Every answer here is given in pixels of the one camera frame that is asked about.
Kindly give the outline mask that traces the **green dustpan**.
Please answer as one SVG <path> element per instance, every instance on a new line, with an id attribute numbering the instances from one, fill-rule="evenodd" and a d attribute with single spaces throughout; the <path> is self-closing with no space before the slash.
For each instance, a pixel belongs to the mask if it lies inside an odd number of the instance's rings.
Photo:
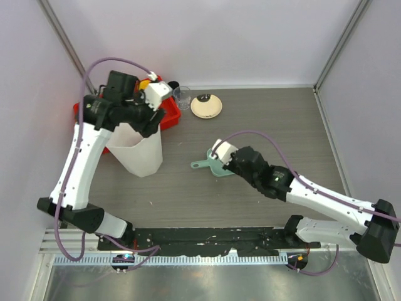
<path id="1" fill-rule="evenodd" d="M 223 164 L 217 159 L 213 159 L 211 154 L 212 154 L 212 149 L 208 149 L 206 152 L 206 160 L 191 162 L 190 163 L 191 168 L 200 169 L 208 167 L 211 170 L 211 173 L 215 177 L 234 175 L 233 172 L 223 169 Z"/>

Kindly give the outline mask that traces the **white translucent waste bin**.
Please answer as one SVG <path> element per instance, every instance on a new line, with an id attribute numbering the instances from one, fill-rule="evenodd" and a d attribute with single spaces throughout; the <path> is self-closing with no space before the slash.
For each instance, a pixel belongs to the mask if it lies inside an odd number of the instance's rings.
<path id="1" fill-rule="evenodd" d="M 128 124 L 115 128 L 106 148 L 131 174 L 147 177 L 155 174 L 163 162 L 161 130 L 143 138 Z"/>

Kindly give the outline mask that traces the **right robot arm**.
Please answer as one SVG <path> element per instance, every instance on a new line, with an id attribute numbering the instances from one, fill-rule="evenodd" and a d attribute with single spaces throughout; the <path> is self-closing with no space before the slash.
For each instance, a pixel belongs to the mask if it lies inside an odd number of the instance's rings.
<path id="1" fill-rule="evenodd" d="M 378 263 L 388 263 L 395 246 L 399 223 L 393 205 L 383 199 L 376 203 L 338 194 L 319 186 L 296 172 L 268 164 L 252 147 L 230 147 L 224 168 L 245 179 L 270 199 L 310 208 L 330 217 L 328 221 L 292 216 L 283 240 L 292 248 L 305 243 L 329 243 L 353 248 Z"/>

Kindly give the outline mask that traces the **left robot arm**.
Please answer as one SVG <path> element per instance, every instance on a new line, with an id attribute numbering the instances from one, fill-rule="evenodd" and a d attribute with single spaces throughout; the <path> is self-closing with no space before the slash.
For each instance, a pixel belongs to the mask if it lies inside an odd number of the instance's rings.
<path id="1" fill-rule="evenodd" d="M 37 208 L 76 226 L 85 233 L 112 237 L 119 250 L 129 249 L 134 241 L 133 225 L 103 208 L 90 204 L 89 190 L 102 152 L 120 124 L 128 124 L 142 137 L 154 135 L 165 111 L 162 102 L 172 89 L 158 78 L 144 89 L 133 75 L 111 71 L 100 95 L 83 97 L 77 112 L 73 142 L 65 166 L 50 196 L 39 198 Z"/>

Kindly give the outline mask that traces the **red plastic tray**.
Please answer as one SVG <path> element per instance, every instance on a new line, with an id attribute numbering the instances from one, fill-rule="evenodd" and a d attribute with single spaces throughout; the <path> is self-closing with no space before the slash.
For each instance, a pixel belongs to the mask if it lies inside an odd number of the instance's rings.
<path id="1" fill-rule="evenodd" d="M 138 85 L 141 81 L 142 80 L 136 79 L 135 88 L 134 88 L 135 92 L 138 91 Z M 73 106 L 73 112 L 74 112 L 76 120 L 78 120 L 78 107 L 79 107 L 79 103 L 76 103 Z M 175 125 L 178 125 L 179 119 L 181 116 L 181 112 L 180 112 L 178 106 L 176 105 L 175 99 L 173 98 L 173 96 L 165 99 L 162 102 L 161 108 L 165 110 L 165 116 L 160 123 L 161 131 L 169 129 Z M 103 149 L 102 155 L 107 154 L 107 153 L 110 153 L 110 151 L 107 147 L 105 147 Z"/>

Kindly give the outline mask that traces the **yellow mug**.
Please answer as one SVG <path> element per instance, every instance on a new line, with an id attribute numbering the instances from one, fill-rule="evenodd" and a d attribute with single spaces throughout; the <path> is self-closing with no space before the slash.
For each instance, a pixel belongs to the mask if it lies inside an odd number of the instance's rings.
<path id="1" fill-rule="evenodd" d="M 144 91 L 150 83 L 150 80 L 142 80 L 138 85 L 138 91 Z"/>

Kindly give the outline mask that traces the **black cup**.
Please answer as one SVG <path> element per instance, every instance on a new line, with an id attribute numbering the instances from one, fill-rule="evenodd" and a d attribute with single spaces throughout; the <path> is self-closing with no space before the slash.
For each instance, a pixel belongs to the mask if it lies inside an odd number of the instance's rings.
<path id="1" fill-rule="evenodd" d="M 173 91 L 179 91 L 179 89 L 180 89 L 180 84 L 177 82 L 177 81 L 170 81 L 170 82 L 168 82 L 168 85 L 170 86 L 170 88 L 173 90 Z"/>

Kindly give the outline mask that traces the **clear glass cup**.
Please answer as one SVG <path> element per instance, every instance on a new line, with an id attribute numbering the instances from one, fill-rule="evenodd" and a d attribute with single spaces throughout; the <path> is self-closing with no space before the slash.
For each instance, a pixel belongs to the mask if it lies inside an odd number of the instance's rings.
<path id="1" fill-rule="evenodd" d="M 179 86 L 174 89 L 173 97 L 180 110 L 188 110 L 191 101 L 191 92 L 188 87 Z"/>

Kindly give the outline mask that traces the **cream round plate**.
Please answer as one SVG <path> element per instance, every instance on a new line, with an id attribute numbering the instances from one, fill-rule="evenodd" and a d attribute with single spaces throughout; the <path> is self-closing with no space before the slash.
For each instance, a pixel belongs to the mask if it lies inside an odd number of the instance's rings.
<path id="1" fill-rule="evenodd" d="M 213 94 L 201 94 L 196 96 L 190 103 L 192 113 L 201 119 L 211 119 L 222 111 L 222 101 Z"/>

